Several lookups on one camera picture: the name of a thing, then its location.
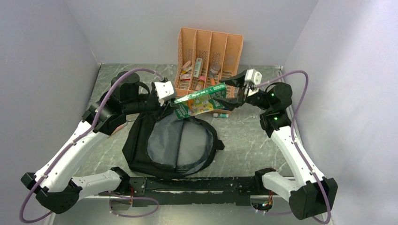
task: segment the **purple cable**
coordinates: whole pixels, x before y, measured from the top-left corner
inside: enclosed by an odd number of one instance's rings
[[[81,135],[79,135],[77,138],[75,138],[73,140],[74,143],[78,142],[80,139],[82,139],[83,137],[85,137],[86,135],[88,135],[88,133],[90,133],[92,130],[94,130],[95,126],[97,125],[97,121],[100,117],[100,114],[102,112],[102,110],[105,107],[106,102],[108,101],[109,97],[111,96],[112,92],[116,89],[116,87],[124,80],[126,79],[128,76],[130,76],[131,74],[135,73],[135,72],[139,72],[139,71],[145,71],[151,74],[154,74],[160,81],[163,81],[164,78],[157,72],[147,69],[147,68],[136,68],[136,69],[132,69],[129,72],[123,74],[119,79],[117,79],[117,81],[111,86],[111,88],[109,89],[108,93],[105,95],[104,99],[101,102],[101,105],[98,107],[98,111],[95,114],[94,120],[92,121],[92,125],[89,129],[87,129],[84,133],[82,133]],[[28,203],[29,199],[31,198],[31,196],[33,195],[34,191],[36,190],[36,188],[41,184],[41,182],[43,182],[44,178],[50,173],[50,171],[54,168],[54,166],[58,163],[58,161],[60,161],[60,159],[62,158],[62,156],[73,146],[72,143],[69,143],[58,155],[57,157],[54,159],[54,161],[49,165],[49,167],[47,168],[47,170],[44,172],[43,176],[39,178],[39,180],[36,182],[35,185],[33,185],[33,187],[31,188],[31,190],[29,191],[28,195],[26,196],[25,200],[22,203],[21,209],[19,210],[19,220],[23,223],[26,224],[31,224],[31,223],[36,223],[46,217],[48,217],[52,212],[48,212],[45,215],[37,218],[37,219],[33,219],[33,220],[26,220],[25,218],[23,218],[23,212],[25,211],[25,207],[26,204]]]
[[[301,94],[301,98],[300,98],[300,100],[299,100],[299,102],[298,102],[298,104],[297,104],[296,109],[294,110],[293,118],[291,119],[292,126],[291,126],[291,129],[290,129],[290,134],[291,134],[291,138],[292,138],[292,140],[293,140],[294,146],[296,147],[296,149],[297,149],[299,155],[301,156],[301,158],[303,158],[303,160],[304,160],[304,162],[306,163],[308,169],[309,169],[310,171],[312,171],[313,169],[312,169],[310,163],[308,162],[308,160],[307,160],[306,157],[304,156],[304,154],[303,154],[303,152],[301,151],[300,147],[299,147],[299,146],[297,145],[297,143],[295,142],[295,137],[294,137],[294,121],[296,121],[297,112],[299,111],[300,106],[301,106],[301,103],[303,102],[304,96],[306,95],[306,92],[307,92],[307,87],[308,87],[308,74],[307,74],[305,71],[303,71],[303,70],[293,70],[293,71],[291,71],[291,72],[288,72],[288,73],[286,73],[286,74],[283,74],[283,75],[281,75],[281,76],[279,76],[279,77],[277,77],[277,78],[274,78],[274,79],[272,79],[272,80],[269,80],[269,81],[267,81],[267,82],[260,83],[259,85],[257,85],[257,87],[259,88],[259,87],[265,86],[265,85],[267,85],[267,84],[271,84],[271,83],[273,83],[273,82],[275,82],[275,81],[278,81],[278,80],[281,79],[281,78],[284,78],[284,77],[286,77],[286,76],[289,76],[289,75],[292,75],[292,74],[296,74],[296,73],[302,73],[302,74],[304,74],[304,76],[306,76],[306,84],[304,85],[303,93]],[[320,219],[318,219],[318,218],[316,218],[316,217],[312,217],[312,218],[313,218],[314,220],[316,220],[317,222],[319,222],[320,224],[328,224],[328,223],[330,222],[330,219],[331,219],[331,212],[330,212],[331,209],[330,209],[329,199],[328,199],[328,197],[326,196],[325,189],[323,188],[323,186],[322,186],[322,184],[321,184],[321,181],[319,180],[318,176],[316,175],[316,173],[313,173],[313,175],[314,175],[314,177],[315,177],[316,182],[317,182],[318,185],[319,185],[319,188],[321,189],[323,198],[325,199],[326,210],[327,210],[327,212],[328,212],[328,217],[326,218],[325,221],[322,221],[322,220],[320,220]]]
[[[115,196],[115,197],[119,197],[119,198],[124,198],[124,199],[130,199],[130,200],[148,200],[148,201],[152,201],[154,203],[156,203],[156,209],[142,214],[142,215],[137,215],[137,216],[130,216],[130,215],[123,215],[123,214],[118,214],[115,211],[112,210],[112,206],[111,206],[111,201],[109,201],[109,212],[112,213],[115,216],[118,217],[127,217],[127,218],[139,218],[139,217],[146,217],[148,215],[151,215],[152,213],[156,212],[159,208],[159,202],[158,200],[154,199],[154,198],[148,198],[148,197],[127,197],[127,196],[123,196],[123,195],[116,195],[110,192],[104,192],[104,194],[110,195],[110,196]]]

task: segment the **purple hose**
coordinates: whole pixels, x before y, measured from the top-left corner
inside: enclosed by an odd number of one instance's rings
[[[92,121],[92,125],[91,127],[86,130],[84,133],[82,133],[81,135],[79,135],[77,138],[75,138],[73,140],[73,142],[78,142],[80,139],[82,139],[83,137],[85,137],[86,135],[88,135],[88,133],[90,133],[92,130],[94,130],[95,126],[97,125],[97,121],[100,117],[100,114],[102,112],[102,110],[105,107],[105,103],[108,101],[109,97],[111,96],[112,92],[116,89],[116,87],[124,80],[126,79],[128,76],[130,76],[131,74],[135,73],[135,72],[139,72],[139,71],[145,71],[151,74],[154,74],[160,81],[163,81],[164,78],[157,72],[150,70],[150,69],[146,69],[146,68],[136,68],[136,69],[132,69],[129,72],[123,74],[119,79],[117,79],[117,81],[112,85],[112,87],[109,89],[108,93],[105,95],[104,99],[101,102],[101,105],[98,107],[98,111],[95,114],[94,120]],[[57,157],[54,159],[54,161],[49,165],[49,167],[47,168],[47,170],[44,172],[43,176],[39,178],[39,180],[36,182],[35,185],[33,185],[32,189],[29,191],[28,195],[26,196],[25,200],[22,203],[21,209],[19,210],[19,220],[23,223],[26,224],[31,224],[31,223],[36,223],[46,217],[48,217],[52,212],[48,212],[47,214],[37,218],[37,219],[33,219],[33,220],[26,220],[25,218],[23,218],[23,212],[25,211],[25,207],[26,204],[28,203],[29,199],[31,198],[31,196],[33,195],[34,191],[36,190],[36,188],[41,184],[41,182],[43,182],[44,177],[47,176],[50,171],[54,168],[54,166],[58,163],[58,161],[60,161],[60,159],[62,158],[62,156],[70,149],[70,147],[72,147],[72,144],[69,143],[58,155]]]
[[[156,203],[156,209],[142,214],[142,215],[137,215],[137,216],[130,216],[130,215],[123,215],[123,214],[118,214],[115,211],[112,210],[112,206],[111,206],[111,201],[109,201],[109,212],[112,213],[113,215],[116,215],[118,217],[127,217],[127,218],[139,218],[139,217],[146,217],[148,215],[151,215],[152,213],[156,212],[159,208],[159,202],[158,200],[154,199],[154,198],[148,198],[148,197],[127,197],[127,196],[123,196],[123,195],[116,195],[110,192],[104,192],[104,194],[110,195],[110,196],[115,196],[115,197],[119,197],[119,198],[124,198],[124,199],[130,199],[130,200],[148,200],[148,201],[152,201],[154,203]]]
[[[301,103],[303,102],[304,96],[305,96],[305,94],[306,94],[306,92],[307,92],[307,87],[308,87],[308,74],[307,74],[305,71],[303,71],[303,70],[293,70],[293,71],[291,71],[291,72],[288,72],[288,73],[286,73],[286,74],[283,74],[283,75],[281,75],[281,76],[279,76],[279,77],[277,77],[277,78],[274,78],[274,79],[272,79],[272,80],[269,80],[269,81],[267,81],[267,82],[260,83],[259,85],[257,85],[257,87],[262,87],[262,86],[265,86],[265,85],[267,85],[267,84],[271,84],[271,83],[273,83],[273,82],[275,82],[275,81],[278,81],[278,80],[281,79],[281,78],[284,78],[284,77],[286,77],[286,76],[289,76],[289,75],[292,75],[292,74],[296,74],[296,73],[302,73],[302,74],[304,74],[304,76],[306,76],[306,84],[304,85],[303,94],[301,94],[301,98],[300,98],[300,100],[299,100],[299,102],[298,102],[298,104],[297,104],[296,109],[294,110],[293,118],[291,119],[292,126],[291,126],[291,129],[290,129],[290,133],[291,133],[291,138],[292,138],[292,140],[293,140],[294,146],[296,147],[298,153],[300,154],[301,158],[303,158],[303,160],[304,160],[304,162],[306,163],[308,169],[309,169],[310,171],[312,171],[312,170],[313,170],[313,169],[312,169],[312,166],[310,165],[310,163],[308,162],[308,160],[307,160],[306,157],[304,156],[304,154],[303,154],[303,152],[301,151],[300,147],[299,147],[299,146],[297,145],[297,143],[295,142],[295,137],[294,137],[294,121],[296,121],[297,112],[299,111],[300,106],[301,106]],[[320,220],[320,219],[318,219],[318,218],[316,218],[316,217],[312,217],[312,218],[313,218],[314,220],[316,220],[317,222],[321,223],[321,224],[328,224],[328,223],[330,222],[330,219],[331,219],[331,212],[330,212],[331,209],[330,209],[329,199],[328,199],[328,197],[326,196],[325,189],[323,188],[323,186],[322,186],[322,184],[321,184],[321,181],[319,180],[318,176],[317,176],[315,173],[313,173],[313,175],[314,175],[314,177],[315,177],[316,182],[317,182],[318,185],[319,185],[319,188],[321,189],[323,198],[325,199],[326,210],[327,210],[327,212],[328,212],[328,217],[326,218],[325,221],[322,221],[322,220]]]

